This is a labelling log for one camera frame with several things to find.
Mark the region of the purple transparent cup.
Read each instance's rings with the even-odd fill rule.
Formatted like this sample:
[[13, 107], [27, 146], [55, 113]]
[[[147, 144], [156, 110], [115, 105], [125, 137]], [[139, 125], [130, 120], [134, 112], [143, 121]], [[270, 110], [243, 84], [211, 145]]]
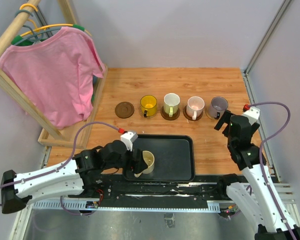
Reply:
[[208, 115], [214, 120], [219, 120], [228, 106], [228, 101], [224, 97], [216, 96], [210, 102]]

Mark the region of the yellow transparent cup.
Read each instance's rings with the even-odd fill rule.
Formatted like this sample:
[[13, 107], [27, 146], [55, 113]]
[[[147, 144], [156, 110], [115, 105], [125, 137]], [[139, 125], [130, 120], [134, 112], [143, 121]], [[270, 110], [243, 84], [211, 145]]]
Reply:
[[151, 116], [157, 112], [158, 102], [153, 95], [145, 95], [140, 99], [140, 106], [144, 116]]

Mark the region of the white ceramic mug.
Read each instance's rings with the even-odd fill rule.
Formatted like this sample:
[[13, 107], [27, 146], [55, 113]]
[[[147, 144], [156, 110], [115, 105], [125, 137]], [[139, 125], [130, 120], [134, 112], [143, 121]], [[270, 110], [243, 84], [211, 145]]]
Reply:
[[179, 110], [180, 97], [176, 93], [168, 93], [163, 99], [163, 111], [172, 118]]

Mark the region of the cream ceramic mug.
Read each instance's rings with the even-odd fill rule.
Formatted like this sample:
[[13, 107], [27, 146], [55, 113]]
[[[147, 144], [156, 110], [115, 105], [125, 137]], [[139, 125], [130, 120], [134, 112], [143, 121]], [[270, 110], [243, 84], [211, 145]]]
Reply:
[[147, 164], [147, 168], [143, 170], [141, 173], [134, 174], [136, 178], [139, 178], [142, 174], [144, 175], [150, 174], [155, 168], [155, 156], [153, 155], [152, 152], [145, 150], [142, 152], [142, 157], [145, 163]]

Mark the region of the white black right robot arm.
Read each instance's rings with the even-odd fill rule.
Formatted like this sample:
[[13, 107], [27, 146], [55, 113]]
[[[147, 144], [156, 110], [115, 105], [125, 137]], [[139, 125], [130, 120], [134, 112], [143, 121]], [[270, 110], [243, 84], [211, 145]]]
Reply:
[[252, 136], [259, 128], [260, 110], [251, 107], [242, 115], [226, 110], [214, 127], [227, 126], [227, 148], [252, 188], [249, 193], [239, 177], [223, 175], [217, 182], [216, 193], [222, 200], [231, 199], [255, 230], [256, 240], [300, 240], [300, 226], [285, 208], [270, 176], [262, 150], [253, 144]]

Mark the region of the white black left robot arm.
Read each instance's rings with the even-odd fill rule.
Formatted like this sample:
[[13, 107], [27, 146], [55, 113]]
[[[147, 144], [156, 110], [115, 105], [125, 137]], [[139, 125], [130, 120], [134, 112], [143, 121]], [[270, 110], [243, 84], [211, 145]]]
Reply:
[[1, 185], [1, 212], [12, 214], [27, 205], [51, 197], [91, 198], [97, 193], [97, 178], [108, 169], [140, 174], [148, 167], [142, 150], [128, 149], [121, 140], [83, 150], [69, 161], [33, 172], [5, 171]]

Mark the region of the pink ceramic mug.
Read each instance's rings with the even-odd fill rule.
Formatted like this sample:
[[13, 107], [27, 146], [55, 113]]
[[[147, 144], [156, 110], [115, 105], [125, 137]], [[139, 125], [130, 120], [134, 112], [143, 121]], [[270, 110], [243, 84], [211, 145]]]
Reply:
[[205, 101], [199, 96], [192, 96], [188, 99], [185, 107], [185, 114], [191, 121], [199, 120], [203, 115]]

